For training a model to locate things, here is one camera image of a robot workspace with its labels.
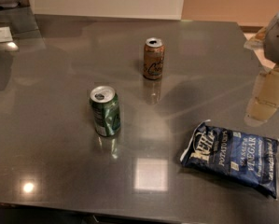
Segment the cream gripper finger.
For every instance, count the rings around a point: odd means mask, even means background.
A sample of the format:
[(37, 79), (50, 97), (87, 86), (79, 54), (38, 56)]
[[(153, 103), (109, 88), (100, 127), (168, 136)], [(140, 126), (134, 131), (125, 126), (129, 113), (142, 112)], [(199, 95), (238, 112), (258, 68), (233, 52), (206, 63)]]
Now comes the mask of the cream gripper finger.
[(246, 49), (257, 50), (264, 47), (264, 40), (266, 36), (266, 27), (262, 27), (257, 31), (257, 33), (251, 36), (245, 43), (244, 47)]
[(267, 122), (279, 108), (279, 66), (260, 71), (246, 107), (244, 121), (251, 127)]

